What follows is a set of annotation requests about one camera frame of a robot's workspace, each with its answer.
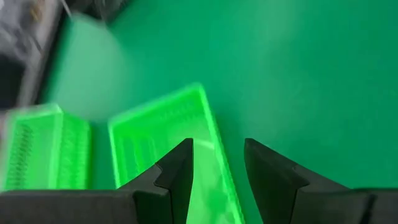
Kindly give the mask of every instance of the translucent green tray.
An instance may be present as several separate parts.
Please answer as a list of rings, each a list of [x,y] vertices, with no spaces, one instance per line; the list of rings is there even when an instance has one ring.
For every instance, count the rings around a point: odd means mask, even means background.
[[[43,105],[10,114],[6,129],[3,190],[85,189],[90,161],[90,126]]]
[[[116,187],[138,176],[185,138],[194,173],[187,223],[244,223],[220,134],[201,85],[128,111],[109,124]]]

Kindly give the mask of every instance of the plastic container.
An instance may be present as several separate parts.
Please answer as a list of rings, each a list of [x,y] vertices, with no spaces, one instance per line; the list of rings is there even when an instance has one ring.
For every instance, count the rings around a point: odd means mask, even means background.
[[[44,105],[10,113],[6,129],[3,190],[85,189],[90,125]]]
[[[201,85],[114,118],[109,124],[116,187],[193,138],[194,173],[187,223],[244,223],[220,134]]]

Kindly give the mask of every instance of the black object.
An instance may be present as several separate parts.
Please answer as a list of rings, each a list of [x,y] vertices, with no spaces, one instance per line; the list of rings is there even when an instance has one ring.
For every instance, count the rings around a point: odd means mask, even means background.
[[[396,189],[350,190],[246,139],[250,185],[266,224],[398,223]]]
[[[0,195],[0,223],[134,224],[186,222],[193,140],[186,139],[117,190],[16,190]]]
[[[16,105],[24,69],[21,62],[0,54],[0,110]]]
[[[130,0],[69,0],[70,9],[82,12],[97,20],[112,22]]]

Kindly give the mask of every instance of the green surface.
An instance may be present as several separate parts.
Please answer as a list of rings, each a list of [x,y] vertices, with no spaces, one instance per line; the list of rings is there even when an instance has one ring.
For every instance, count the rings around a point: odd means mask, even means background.
[[[46,101],[94,122],[94,188],[113,188],[106,121],[201,82],[248,223],[244,138],[348,187],[398,187],[397,1],[134,0],[109,30],[65,25]]]
[[[6,134],[4,190],[87,188],[87,122],[45,105],[13,111]]]
[[[220,134],[201,85],[193,85],[112,120],[116,187],[193,138],[193,185],[187,223],[243,223]]]

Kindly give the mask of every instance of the green backdrop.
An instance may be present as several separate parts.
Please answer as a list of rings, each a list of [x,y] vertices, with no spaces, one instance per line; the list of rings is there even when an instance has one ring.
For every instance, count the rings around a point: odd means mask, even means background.
[[[69,20],[44,101],[92,121],[93,188],[114,187],[106,121],[204,84],[248,223],[245,137],[348,187],[398,187],[398,2],[133,0]]]

